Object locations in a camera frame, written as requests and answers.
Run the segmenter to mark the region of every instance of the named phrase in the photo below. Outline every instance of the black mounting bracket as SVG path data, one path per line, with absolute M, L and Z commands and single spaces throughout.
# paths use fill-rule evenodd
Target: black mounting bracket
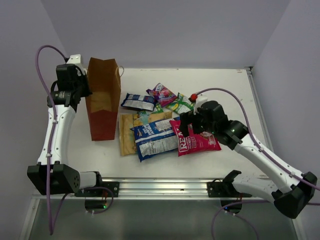
M 206 183 L 206 191 L 208 192 L 209 198 L 237 198 L 239 197 L 239 192 L 235 189 L 231 191 L 224 190 L 225 183 L 222 179 L 215 179 L 214 181 L 209 181 Z M 243 198 L 251 198 L 252 195 L 247 193 L 242 193 Z
M 109 189 L 113 193 L 113 197 L 117 198 L 119 195 L 119 188 L 120 183 L 118 181 L 103 181 L 100 184 L 100 187 L 104 187 Z M 95 190 L 79 190 L 77 193 L 74 194 L 75 197 L 101 197 L 103 194 L 102 189 L 95 189 Z
M 234 186 L 233 181 L 236 176 L 241 174 L 241 171 L 232 170 L 225 178 L 215 179 L 206 183 L 206 190 L 209 198 L 238 198 L 241 194 L 243 198 L 251 198 L 252 195 L 238 192 Z

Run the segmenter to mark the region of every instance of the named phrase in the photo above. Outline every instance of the white table surface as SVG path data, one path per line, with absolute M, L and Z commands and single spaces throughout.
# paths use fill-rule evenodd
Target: white table surface
M 127 93 L 144 94 L 157 83 L 175 94 L 191 95 L 206 88 L 225 88 L 243 103 L 254 134 L 265 142 L 247 72 L 236 69 L 125 69 L 121 77 L 121 99 Z M 206 93 L 209 100 L 218 101 L 231 120 L 245 119 L 232 96 L 220 91 Z M 135 113 L 119 108 L 119 114 Z M 221 151 L 207 151 L 178 157 L 178 152 L 164 153 L 140 162 L 137 155 L 120 156 L 119 126 L 115 139 L 91 141 L 85 100 L 78 105 L 72 124 L 68 164 L 79 172 L 99 171 L 104 178 L 223 178 L 232 170 L 264 177 L 255 165 L 226 146 Z

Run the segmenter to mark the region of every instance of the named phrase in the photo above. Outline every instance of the green snack bag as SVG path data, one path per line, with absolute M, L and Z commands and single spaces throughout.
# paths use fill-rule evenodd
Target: green snack bag
M 159 113 L 163 113 L 163 112 L 164 112 L 164 110 L 162 109 L 160 103 L 157 102 L 156 105 L 154 106 L 154 109 L 152 112 L 149 113 L 148 111 L 138 111 L 138 114 L 148 116 L 149 114 L 159 114 Z
M 172 103 L 169 103 L 167 106 L 165 106 L 167 109 L 170 109 L 171 111 L 174 111 L 176 114 L 183 114 L 186 112 L 189 112 L 194 109 L 194 103 L 190 102 L 189 99 L 181 94 L 178 93 L 178 97 L 176 100 L 174 100 Z

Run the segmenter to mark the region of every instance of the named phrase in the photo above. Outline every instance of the brown paper bag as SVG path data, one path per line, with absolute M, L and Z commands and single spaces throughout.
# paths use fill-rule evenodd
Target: brown paper bag
M 115 59 L 91 58 L 88 83 L 92 95 L 85 98 L 92 141 L 115 139 L 121 94 L 119 68 Z

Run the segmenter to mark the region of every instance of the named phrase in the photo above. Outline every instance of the red snack bag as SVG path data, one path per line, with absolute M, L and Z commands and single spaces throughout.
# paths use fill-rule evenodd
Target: red snack bag
M 179 130 L 180 120 L 171 120 L 170 124 L 175 135 L 178 137 L 178 156 L 193 154 L 204 151 L 220 151 L 218 140 L 209 132 L 194 134 L 192 125 L 188 126 L 189 136 L 184 137 Z

